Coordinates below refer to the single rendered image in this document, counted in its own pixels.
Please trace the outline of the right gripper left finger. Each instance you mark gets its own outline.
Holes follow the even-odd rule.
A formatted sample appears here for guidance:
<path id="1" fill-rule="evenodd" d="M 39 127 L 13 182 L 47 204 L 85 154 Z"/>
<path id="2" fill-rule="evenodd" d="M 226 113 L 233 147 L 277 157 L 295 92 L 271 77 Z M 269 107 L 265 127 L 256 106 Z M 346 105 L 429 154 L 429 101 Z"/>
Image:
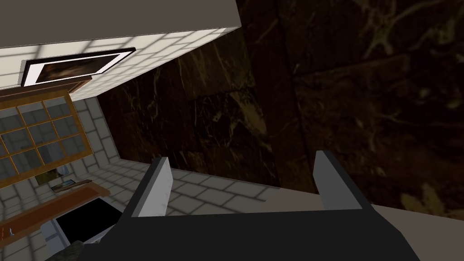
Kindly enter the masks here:
<path id="1" fill-rule="evenodd" d="M 165 216 L 172 185 L 169 159 L 155 158 L 123 211 L 123 217 Z"/>

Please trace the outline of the white oven with black door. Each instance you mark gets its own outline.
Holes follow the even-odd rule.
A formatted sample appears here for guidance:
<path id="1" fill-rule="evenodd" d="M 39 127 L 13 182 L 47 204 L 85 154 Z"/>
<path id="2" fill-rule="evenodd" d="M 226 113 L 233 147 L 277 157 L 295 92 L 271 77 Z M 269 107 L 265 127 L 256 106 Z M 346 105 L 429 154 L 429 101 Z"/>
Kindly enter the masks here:
<path id="1" fill-rule="evenodd" d="M 122 208 L 98 197 L 41 226 L 41 235 L 51 255 L 75 241 L 84 244 L 100 240 L 120 219 Z"/>

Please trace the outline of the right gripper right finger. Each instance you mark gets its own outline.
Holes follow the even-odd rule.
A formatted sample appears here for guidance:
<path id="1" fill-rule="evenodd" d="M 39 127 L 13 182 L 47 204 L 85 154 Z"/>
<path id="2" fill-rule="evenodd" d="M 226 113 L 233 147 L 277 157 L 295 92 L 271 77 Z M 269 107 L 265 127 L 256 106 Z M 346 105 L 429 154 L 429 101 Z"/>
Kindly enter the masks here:
<path id="1" fill-rule="evenodd" d="M 372 210 L 369 201 L 330 151 L 316 151 L 313 178 L 325 210 Z"/>

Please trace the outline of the black framed wall picture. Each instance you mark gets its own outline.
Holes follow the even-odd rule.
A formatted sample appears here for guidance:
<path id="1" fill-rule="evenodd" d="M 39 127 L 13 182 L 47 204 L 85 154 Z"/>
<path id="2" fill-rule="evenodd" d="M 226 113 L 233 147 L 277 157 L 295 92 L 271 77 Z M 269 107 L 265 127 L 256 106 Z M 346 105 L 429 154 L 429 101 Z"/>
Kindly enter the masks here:
<path id="1" fill-rule="evenodd" d="M 102 74 L 136 51 L 135 47 L 25 61 L 21 87 Z"/>

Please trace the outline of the wooden framed window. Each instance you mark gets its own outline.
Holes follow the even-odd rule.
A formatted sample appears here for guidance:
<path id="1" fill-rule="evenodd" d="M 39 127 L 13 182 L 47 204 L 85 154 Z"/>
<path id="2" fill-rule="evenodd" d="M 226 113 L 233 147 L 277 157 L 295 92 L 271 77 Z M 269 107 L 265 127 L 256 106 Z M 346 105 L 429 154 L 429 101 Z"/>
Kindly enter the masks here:
<path id="1" fill-rule="evenodd" d="M 0 189 L 92 154 L 66 89 L 0 96 Z"/>

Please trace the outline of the brown wooden counter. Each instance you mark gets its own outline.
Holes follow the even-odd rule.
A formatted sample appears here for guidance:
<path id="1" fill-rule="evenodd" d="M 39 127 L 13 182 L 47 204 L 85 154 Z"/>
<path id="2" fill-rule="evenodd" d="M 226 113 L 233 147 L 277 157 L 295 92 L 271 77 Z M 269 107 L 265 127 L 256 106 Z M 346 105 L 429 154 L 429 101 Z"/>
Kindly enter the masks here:
<path id="1" fill-rule="evenodd" d="M 109 195 L 110 190 L 90 182 L 8 218 L 0 222 L 0 248 L 39 230 L 44 223 L 68 211 L 98 197 L 107 197 Z"/>

